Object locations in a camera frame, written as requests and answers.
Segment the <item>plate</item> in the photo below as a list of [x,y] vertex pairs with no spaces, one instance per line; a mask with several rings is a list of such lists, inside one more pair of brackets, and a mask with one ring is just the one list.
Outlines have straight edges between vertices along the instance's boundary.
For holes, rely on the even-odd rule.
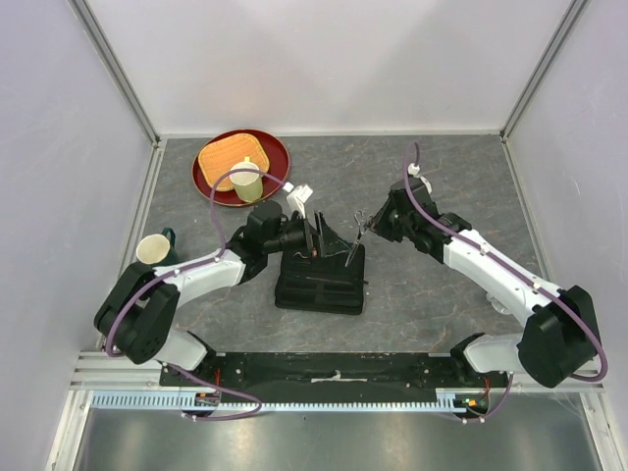
[[[207,143],[209,144],[211,142],[216,142],[217,140],[224,139],[225,137],[229,137],[230,135],[238,134],[240,132],[246,132],[247,134],[251,134],[257,137],[257,140],[259,140],[259,143],[262,144],[262,148],[264,149],[264,152],[266,152],[268,160],[270,161],[270,168],[268,169],[268,173],[271,174],[273,177],[277,177],[280,180],[285,180],[288,176],[288,171],[290,168],[290,158],[288,156],[288,151],[276,137],[268,134],[267,132],[258,130],[229,131],[214,137]],[[192,165],[192,180],[194,181],[194,185],[196,186],[196,189],[198,189],[200,194],[209,199],[212,193],[212,188],[207,183],[207,181],[205,181],[203,172],[200,170],[200,165],[198,165],[198,154],[196,155],[196,158],[194,159],[194,163]],[[268,198],[269,196],[275,194],[280,188],[280,185],[277,182],[274,182],[267,177],[262,177],[262,184],[264,185],[262,197],[257,201]],[[237,197],[237,193],[233,189],[231,191],[216,191],[214,201],[216,201],[217,204],[232,207],[250,206],[251,204],[255,204],[257,202],[255,201],[253,203],[246,203],[242,201]]]

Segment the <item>gray floor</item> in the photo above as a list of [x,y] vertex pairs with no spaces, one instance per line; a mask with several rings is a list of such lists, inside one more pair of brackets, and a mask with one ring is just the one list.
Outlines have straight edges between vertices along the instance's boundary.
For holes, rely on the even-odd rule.
[[[309,183],[315,209],[342,236],[355,237],[353,213],[371,214],[401,178],[412,136],[282,138],[291,156],[289,180]],[[538,271],[511,175],[495,135],[420,136],[422,169],[441,211],[456,212],[493,245]],[[191,259],[217,248],[209,204],[190,169],[207,139],[168,141],[145,233],[173,227],[180,255]],[[285,198],[275,199],[284,204]],[[247,209],[219,208],[231,234]],[[286,311],[274,305],[280,256],[245,286],[213,292],[187,304],[176,324],[214,348],[232,351],[448,351],[476,332],[520,330],[497,314],[484,293],[458,273],[418,253],[409,242],[366,235],[367,304],[361,316]]]
[[197,423],[92,410],[76,471],[601,471],[577,395],[511,396],[484,425],[420,413],[274,413]]

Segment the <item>green mug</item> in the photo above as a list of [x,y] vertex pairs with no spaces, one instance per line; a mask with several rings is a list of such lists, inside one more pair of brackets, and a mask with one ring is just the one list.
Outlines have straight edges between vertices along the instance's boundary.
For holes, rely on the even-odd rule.
[[147,235],[137,245],[135,256],[151,267],[177,265],[181,260],[175,250],[176,238],[172,228],[165,228],[160,234]]

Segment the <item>white backdrop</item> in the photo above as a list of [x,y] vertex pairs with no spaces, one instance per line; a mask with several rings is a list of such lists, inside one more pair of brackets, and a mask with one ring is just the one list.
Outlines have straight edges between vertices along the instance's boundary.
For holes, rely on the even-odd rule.
[[0,469],[40,471],[150,146],[65,0],[0,3]]
[[160,133],[497,130],[568,0],[89,0]]
[[628,5],[590,2],[512,137],[549,269],[593,296],[628,437]]

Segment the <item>marble table surface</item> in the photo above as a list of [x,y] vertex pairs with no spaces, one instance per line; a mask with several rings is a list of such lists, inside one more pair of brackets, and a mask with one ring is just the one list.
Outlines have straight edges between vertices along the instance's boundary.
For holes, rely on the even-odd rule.
[[[291,157],[289,180],[315,191],[312,207],[348,239],[353,213],[377,211],[401,178],[405,146],[415,136],[283,137]],[[442,212],[455,212],[496,248],[538,272],[532,241],[501,144],[496,135],[422,135],[421,168]],[[171,139],[153,194],[144,233],[172,227],[177,250],[192,259],[218,247],[209,202],[194,187],[190,168],[208,139]],[[273,199],[288,206],[284,194]],[[247,209],[217,207],[228,235]],[[476,332],[509,334],[521,327],[493,310],[474,283],[417,252],[408,241],[373,234],[366,246],[366,305],[359,316],[275,307],[280,255],[246,285],[214,291],[182,306],[175,324],[223,351],[430,351],[447,352]]]

